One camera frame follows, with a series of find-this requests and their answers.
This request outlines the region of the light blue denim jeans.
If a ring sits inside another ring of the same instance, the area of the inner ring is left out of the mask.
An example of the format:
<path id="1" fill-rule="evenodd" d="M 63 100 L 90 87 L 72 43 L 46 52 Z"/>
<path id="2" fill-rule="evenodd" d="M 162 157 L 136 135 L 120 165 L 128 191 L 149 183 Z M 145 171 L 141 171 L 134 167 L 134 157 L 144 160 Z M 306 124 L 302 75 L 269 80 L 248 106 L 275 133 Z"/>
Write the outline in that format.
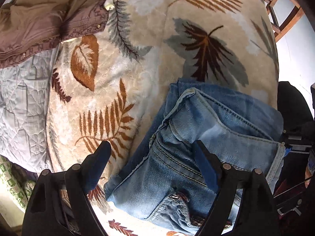
<path id="1" fill-rule="evenodd" d="M 255 207 L 273 212 L 283 122 L 279 111 L 252 96 L 179 79 L 134 155 L 105 184 L 106 199 L 137 219 L 194 235 L 227 184 L 227 164 L 234 179 L 225 199 L 228 221 L 236 221 L 247 196 Z M 237 190 L 241 173 L 249 178 Z"/>

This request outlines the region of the green patterned cloth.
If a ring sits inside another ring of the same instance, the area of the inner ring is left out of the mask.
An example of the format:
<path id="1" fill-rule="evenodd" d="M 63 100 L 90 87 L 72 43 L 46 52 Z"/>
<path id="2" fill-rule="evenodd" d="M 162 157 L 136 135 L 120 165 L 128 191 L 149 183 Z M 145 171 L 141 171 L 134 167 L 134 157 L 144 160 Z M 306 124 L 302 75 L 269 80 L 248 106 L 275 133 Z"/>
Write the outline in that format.
<path id="1" fill-rule="evenodd" d="M 1 189 L 8 191 L 10 199 L 22 212 L 26 211 L 36 181 L 36 173 L 1 156 Z"/>

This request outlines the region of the grey quilted pillow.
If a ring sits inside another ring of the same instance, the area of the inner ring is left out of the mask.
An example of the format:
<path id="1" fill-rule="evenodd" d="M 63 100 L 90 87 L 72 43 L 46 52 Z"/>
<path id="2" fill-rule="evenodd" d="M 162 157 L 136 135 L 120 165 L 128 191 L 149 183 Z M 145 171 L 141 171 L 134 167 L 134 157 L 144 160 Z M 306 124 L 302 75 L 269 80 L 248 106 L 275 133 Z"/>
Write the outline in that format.
<path id="1" fill-rule="evenodd" d="M 1 155 L 30 172 L 51 169 L 46 114 L 59 49 L 1 69 Z"/>

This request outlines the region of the cream leaf-pattern blanket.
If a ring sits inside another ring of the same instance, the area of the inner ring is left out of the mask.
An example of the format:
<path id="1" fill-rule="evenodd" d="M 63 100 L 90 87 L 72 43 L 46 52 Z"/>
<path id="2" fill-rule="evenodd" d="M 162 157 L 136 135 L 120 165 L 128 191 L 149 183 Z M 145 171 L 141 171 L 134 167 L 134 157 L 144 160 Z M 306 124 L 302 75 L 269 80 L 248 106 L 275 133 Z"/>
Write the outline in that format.
<path id="1" fill-rule="evenodd" d="M 110 232 L 180 233 L 116 208 L 104 191 L 136 152 L 171 84 L 217 85 L 277 110 L 278 53 L 264 1 L 113 0 L 103 32 L 61 44 L 47 115 L 52 169 L 64 171 L 110 143 L 88 195 Z"/>

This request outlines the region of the brown ruffled garment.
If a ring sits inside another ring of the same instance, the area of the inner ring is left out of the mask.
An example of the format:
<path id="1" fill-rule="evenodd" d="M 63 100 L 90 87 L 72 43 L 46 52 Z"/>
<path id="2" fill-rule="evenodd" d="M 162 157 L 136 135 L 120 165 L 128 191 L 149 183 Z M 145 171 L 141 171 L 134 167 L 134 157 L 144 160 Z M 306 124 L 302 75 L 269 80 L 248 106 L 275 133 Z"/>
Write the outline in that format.
<path id="1" fill-rule="evenodd" d="M 103 31 L 105 0 L 12 0 L 1 6 L 1 68 L 13 67 L 61 41 Z"/>

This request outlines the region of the wooden chair frame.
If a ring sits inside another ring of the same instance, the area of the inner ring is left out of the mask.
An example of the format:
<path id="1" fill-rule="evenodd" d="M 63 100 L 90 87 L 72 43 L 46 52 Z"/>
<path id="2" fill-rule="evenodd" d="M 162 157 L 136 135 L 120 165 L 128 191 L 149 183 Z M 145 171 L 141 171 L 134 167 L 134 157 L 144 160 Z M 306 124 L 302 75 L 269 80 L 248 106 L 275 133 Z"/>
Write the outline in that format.
<path id="1" fill-rule="evenodd" d="M 265 0 L 265 3 L 278 42 L 303 17 L 304 10 L 297 0 Z"/>

